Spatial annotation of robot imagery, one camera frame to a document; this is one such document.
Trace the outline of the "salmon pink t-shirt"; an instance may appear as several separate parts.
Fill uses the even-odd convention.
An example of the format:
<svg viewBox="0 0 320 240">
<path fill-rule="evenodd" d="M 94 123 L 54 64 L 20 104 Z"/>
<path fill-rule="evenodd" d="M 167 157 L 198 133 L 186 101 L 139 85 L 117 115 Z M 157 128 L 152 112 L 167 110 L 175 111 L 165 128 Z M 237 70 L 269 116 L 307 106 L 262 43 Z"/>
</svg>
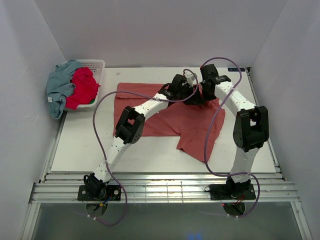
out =
<svg viewBox="0 0 320 240">
<path fill-rule="evenodd" d="M 117 85 L 117 91 L 130 91 L 153 97 L 162 87 L 162 84 L 125 83 Z M 114 99 L 114 128 L 125 107 L 135 107 L 146 102 L 147 99 L 129 93 L 117 93 Z M 207 101 L 204 105 L 185 105 L 177 102 L 168 108 L 150 117 L 143 128 L 142 137 L 173 137 L 180 136 L 176 146 L 189 156 L 204 162 L 205 137 L 208 128 L 220 106 L 219 100 Z M 213 151 L 225 120 L 226 112 L 221 109 L 213 122 L 207 141 L 207 158 Z"/>
</svg>

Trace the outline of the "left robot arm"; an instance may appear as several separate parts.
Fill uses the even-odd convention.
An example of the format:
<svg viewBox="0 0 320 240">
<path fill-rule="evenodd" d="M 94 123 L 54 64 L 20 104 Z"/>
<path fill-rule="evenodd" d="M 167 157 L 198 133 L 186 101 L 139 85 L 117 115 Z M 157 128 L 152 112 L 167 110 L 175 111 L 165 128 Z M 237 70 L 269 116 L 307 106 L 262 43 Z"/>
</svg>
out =
<svg viewBox="0 0 320 240">
<path fill-rule="evenodd" d="M 116 93 L 127 93 L 147 99 L 146 102 L 123 109 L 116 124 L 115 135 L 108 152 L 105 151 L 96 127 L 96 114 L 102 101 Z M 93 131 L 103 154 L 103 161 L 98 168 L 83 177 L 86 190 L 91 198 L 101 200 L 107 195 L 107 185 L 113 178 L 113 169 L 123 153 L 141 137 L 145 122 L 153 115 L 179 102 L 187 102 L 199 94 L 199 81 L 197 75 L 184 69 L 183 74 L 174 76 L 172 82 L 166 83 L 154 96 L 147 96 L 127 90 L 112 91 L 104 95 L 96 104 L 92 116 Z"/>
</svg>

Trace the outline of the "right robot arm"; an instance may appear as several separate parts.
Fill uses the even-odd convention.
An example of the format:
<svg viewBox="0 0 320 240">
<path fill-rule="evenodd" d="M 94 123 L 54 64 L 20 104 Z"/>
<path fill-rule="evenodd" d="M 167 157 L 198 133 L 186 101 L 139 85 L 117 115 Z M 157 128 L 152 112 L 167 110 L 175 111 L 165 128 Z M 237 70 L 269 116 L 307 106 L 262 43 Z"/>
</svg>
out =
<svg viewBox="0 0 320 240">
<path fill-rule="evenodd" d="M 269 139 L 268 110 L 247 100 L 228 76 L 219 75 L 214 64 L 201 66 L 200 72 L 203 99 L 220 99 L 235 117 L 232 137 L 236 154 L 233 166 L 226 182 L 209 185 L 207 192 L 211 200 L 254 200 L 256 194 L 250 173 L 258 151 Z"/>
</svg>

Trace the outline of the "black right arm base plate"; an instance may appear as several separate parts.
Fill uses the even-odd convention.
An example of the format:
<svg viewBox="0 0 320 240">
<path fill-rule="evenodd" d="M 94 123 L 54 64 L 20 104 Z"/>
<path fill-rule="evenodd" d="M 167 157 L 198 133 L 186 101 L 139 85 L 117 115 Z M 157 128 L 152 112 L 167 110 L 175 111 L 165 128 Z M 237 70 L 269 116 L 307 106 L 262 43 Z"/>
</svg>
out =
<svg viewBox="0 0 320 240">
<path fill-rule="evenodd" d="M 211 200 L 255 200 L 256 193 L 253 185 L 250 184 L 248 190 L 231 192 L 226 184 L 210 184 L 204 188 L 205 193 L 209 193 Z"/>
</svg>

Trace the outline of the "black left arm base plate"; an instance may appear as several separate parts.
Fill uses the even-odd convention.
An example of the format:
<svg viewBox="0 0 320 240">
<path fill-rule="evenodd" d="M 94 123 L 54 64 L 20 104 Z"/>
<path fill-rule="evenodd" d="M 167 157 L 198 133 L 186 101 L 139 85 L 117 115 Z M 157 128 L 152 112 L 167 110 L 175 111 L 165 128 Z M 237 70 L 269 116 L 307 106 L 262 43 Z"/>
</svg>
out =
<svg viewBox="0 0 320 240">
<path fill-rule="evenodd" d="M 78 201 L 119 201 L 121 199 L 122 188 L 119 185 L 107 185 L 94 194 L 85 185 L 81 185 L 78 189 Z"/>
</svg>

